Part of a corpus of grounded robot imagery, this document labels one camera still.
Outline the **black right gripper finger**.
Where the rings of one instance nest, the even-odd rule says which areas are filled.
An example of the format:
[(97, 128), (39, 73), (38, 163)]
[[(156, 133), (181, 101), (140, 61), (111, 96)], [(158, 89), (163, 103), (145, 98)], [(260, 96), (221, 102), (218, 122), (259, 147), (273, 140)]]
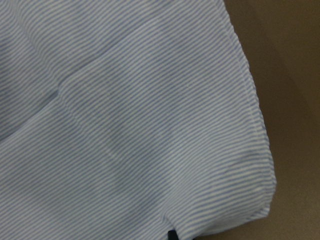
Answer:
[(174, 229), (173, 230), (169, 230), (167, 232), (167, 239), (168, 240), (178, 240), (177, 232)]

